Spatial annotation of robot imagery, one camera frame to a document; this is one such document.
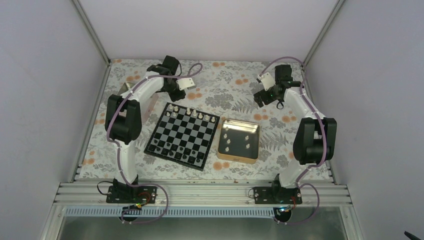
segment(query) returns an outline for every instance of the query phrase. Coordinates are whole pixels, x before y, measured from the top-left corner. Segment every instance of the black and white chessboard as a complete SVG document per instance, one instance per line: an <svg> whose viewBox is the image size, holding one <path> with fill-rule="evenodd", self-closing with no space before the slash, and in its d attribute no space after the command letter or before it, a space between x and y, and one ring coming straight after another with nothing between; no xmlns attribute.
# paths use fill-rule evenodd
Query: black and white chessboard
<svg viewBox="0 0 424 240"><path fill-rule="evenodd" d="M187 114L186 107L167 103L144 153L203 171L220 117L203 111L196 113L194 116L191 109Z"/></svg>

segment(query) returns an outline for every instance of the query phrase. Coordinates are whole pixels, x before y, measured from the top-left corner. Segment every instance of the table surface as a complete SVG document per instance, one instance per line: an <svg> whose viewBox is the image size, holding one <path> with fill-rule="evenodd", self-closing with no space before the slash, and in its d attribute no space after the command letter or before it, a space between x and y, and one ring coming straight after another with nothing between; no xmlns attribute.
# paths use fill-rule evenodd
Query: table surface
<svg viewBox="0 0 424 240"><path fill-rule="evenodd" d="M106 141L105 115L107 100L117 94L125 82L138 82L146 69L160 60L115 59L112 61L101 104L97 112L87 152L82 163L80 178L113 178L117 170L114 146ZM217 158L220 127L215 133L203 171L192 169L169 160L144 154L144 148L159 120L165 104L171 102L167 93L159 93L150 117L142 126L135 145L135 162L140 179L180 180L271 180L294 161L293 141L299 127L292 110L276 108L276 102L259 108L253 94L262 89L256 81L257 75L267 62L249 61L192 61L181 60L182 75L195 63L202 63L203 70L193 77L196 88L186 90L185 99L175 104L221 116L258 123L261 127L259 158L255 164L238 163ZM268 71L274 76L274 64ZM299 64L291 65L295 81L302 81ZM325 164L313 168L305 180L328 180Z"/></svg>

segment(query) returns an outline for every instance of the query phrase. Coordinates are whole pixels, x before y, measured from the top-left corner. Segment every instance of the white robotic arm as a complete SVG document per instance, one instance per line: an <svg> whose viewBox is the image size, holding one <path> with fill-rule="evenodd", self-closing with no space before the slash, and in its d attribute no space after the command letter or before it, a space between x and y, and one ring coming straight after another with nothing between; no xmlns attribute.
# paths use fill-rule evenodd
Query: white robotic arm
<svg viewBox="0 0 424 240"><path fill-rule="evenodd" d="M317 166L324 154L325 160L333 157L336 139L336 121L317 110L306 91L301 89L302 83L293 81L291 74L290 65L279 65L275 67L275 79L268 72L259 75L257 81L263 84L264 89L253 95L259 107L277 100L279 104L290 106L297 119L301 119L293 142L295 159L275 177L271 186L270 195L277 203L298 193L298 182L305 171L311 166Z"/></svg>
<svg viewBox="0 0 424 240"><path fill-rule="evenodd" d="M141 133L142 115L149 108L151 96L156 92L167 92L172 101L177 101L185 97L185 89L196 87L191 77L178 80L166 77L151 77L146 80L149 76L154 75L174 75L179 64L179 62L176 64L177 62L175 58L167 56L163 64L152 65L147 69L141 79L143 83L135 84L121 95L113 94L108 99L106 131L118 105L123 99L130 96L118 113L109 134L111 139L119 143L119 147L115 148L115 153L119 154L122 173L129 183L133 183L138 179L135 163L135 140ZM120 171L116 172L115 180L123 185L126 184Z"/></svg>

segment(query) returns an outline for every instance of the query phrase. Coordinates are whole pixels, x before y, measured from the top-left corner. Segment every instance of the red wire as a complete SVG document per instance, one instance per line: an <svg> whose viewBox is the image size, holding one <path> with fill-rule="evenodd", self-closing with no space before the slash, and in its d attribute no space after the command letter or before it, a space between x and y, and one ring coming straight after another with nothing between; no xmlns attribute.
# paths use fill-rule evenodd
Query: red wire
<svg viewBox="0 0 424 240"><path fill-rule="evenodd" d="M148 192L144 191L144 192L140 192L140 193L138 194L138 196L141 196L141 195L145 195L145 196L147 196L147 197L146 197L146 203L145 203L144 205L148 204L148 203L150 202L150 198L151 198L150 193L148 193Z"/></svg>
<svg viewBox="0 0 424 240"><path fill-rule="evenodd" d="M296 208L296 198L294 196L291 196L291 199L293 200L293 208L292 209L295 209Z"/></svg>

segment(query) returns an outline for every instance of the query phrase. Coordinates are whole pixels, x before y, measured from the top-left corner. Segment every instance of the white wall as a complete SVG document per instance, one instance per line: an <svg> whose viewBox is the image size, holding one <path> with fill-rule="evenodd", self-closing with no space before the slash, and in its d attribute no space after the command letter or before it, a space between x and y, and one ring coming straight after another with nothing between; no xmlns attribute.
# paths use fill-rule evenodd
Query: white wall
<svg viewBox="0 0 424 240"><path fill-rule="evenodd" d="M69 0L1 1L0 33L0 239L38 239L106 64Z"/></svg>
<svg viewBox="0 0 424 240"><path fill-rule="evenodd" d="M365 239L424 239L424 2L348 0L309 66Z"/></svg>
<svg viewBox="0 0 424 240"><path fill-rule="evenodd" d="M80 0L110 58L304 59L337 0Z"/></svg>

